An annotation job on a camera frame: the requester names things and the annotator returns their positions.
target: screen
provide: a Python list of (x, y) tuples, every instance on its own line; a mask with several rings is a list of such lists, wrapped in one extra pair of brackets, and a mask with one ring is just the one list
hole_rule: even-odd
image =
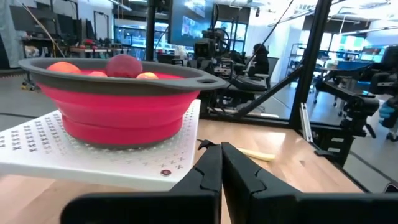
[(82, 34), (83, 33), (83, 21), (81, 19), (73, 20), (73, 30), (75, 31), (79, 42), (81, 42), (81, 40), (83, 39), (83, 34)]
[(88, 19), (86, 19), (86, 35), (87, 35), (87, 39), (90, 39), (90, 40), (96, 39), (93, 25), (91, 24), (91, 21), (89, 21)]
[[(29, 10), (50, 34), (59, 34), (59, 24), (55, 13), (32, 7), (30, 7)], [(42, 28), (23, 7), (10, 6), (10, 11), (16, 31), (44, 33)]]
[(170, 8), (170, 44), (193, 46), (211, 27), (213, 0), (173, 0)]
[(58, 23), (60, 24), (61, 34), (77, 35), (73, 24), (73, 18), (70, 16), (65, 16), (57, 14)]

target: orange fruit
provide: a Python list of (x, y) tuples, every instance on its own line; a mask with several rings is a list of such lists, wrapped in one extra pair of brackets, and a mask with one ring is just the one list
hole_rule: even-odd
[(88, 76), (96, 76), (96, 77), (108, 77), (105, 73), (103, 72), (91, 72), (90, 74), (88, 74)]
[(63, 73), (71, 73), (71, 74), (81, 74), (81, 70), (76, 66), (72, 65), (68, 62), (57, 62), (50, 65), (47, 70), (51, 70), (54, 72), (63, 72)]
[(139, 79), (159, 79), (157, 75), (152, 72), (144, 72), (137, 76)]

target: white pegboard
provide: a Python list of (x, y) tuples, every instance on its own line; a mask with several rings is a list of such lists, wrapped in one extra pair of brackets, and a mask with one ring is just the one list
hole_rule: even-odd
[(61, 113), (54, 111), (0, 133), (0, 170), (3, 174), (168, 190), (193, 165), (199, 110), (200, 100), (195, 100), (183, 117), (181, 130), (169, 140), (125, 150), (99, 149), (77, 141), (65, 132)]

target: wooden tabletop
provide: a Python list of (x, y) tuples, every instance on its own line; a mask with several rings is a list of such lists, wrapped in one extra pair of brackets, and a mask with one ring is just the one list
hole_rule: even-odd
[[(292, 130), (201, 120), (198, 139), (275, 154), (272, 162), (254, 161), (303, 192), (360, 192), (336, 167), (314, 155), (313, 147)], [(196, 160), (202, 154), (199, 151)], [(134, 191), (16, 175), (0, 177), (0, 189), (0, 223), (7, 224), (58, 223), (63, 206), (79, 195)], [(230, 223), (224, 198), (222, 210), (222, 223)]]

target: ceiling light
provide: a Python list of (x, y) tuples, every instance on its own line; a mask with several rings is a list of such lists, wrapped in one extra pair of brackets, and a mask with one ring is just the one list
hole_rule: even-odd
[(366, 34), (368, 32), (376, 32), (381, 30), (398, 29), (398, 26), (380, 27), (375, 29), (358, 30), (352, 32), (340, 33), (340, 35)]
[[(337, 3), (344, 2), (344, 1), (345, 1), (345, 0), (332, 0), (331, 5), (335, 5), (335, 4), (337, 4)], [(302, 17), (302, 16), (306, 16), (306, 15), (309, 15), (309, 14), (312, 14), (313, 12), (315, 12), (315, 8), (316, 8), (316, 7), (317, 7), (317, 6), (313, 6), (313, 7), (311, 7), (310, 9), (307, 9), (307, 10), (304, 10), (304, 11), (301, 11), (301, 12), (298, 12), (298, 13), (295, 13), (295, 14), (293, 14), (292, 16), (290, 16), (290, 17), (288, 17), (288, 18), (282, 19), (282, 20), (280, 21), (280, 23), (286, 22), (286, 21), (290, 21), (290, 20), (292, 20), (292, 19), (296, 19), (296, 18), (299, 18), (299, 17)], [(268, 27), (273, 27), (273, 26), (275, 26), (275, 25), (276, 25), (276, 23), (274, 22), (274, 23), (272, 23), (272, 24), (269, 24)]]

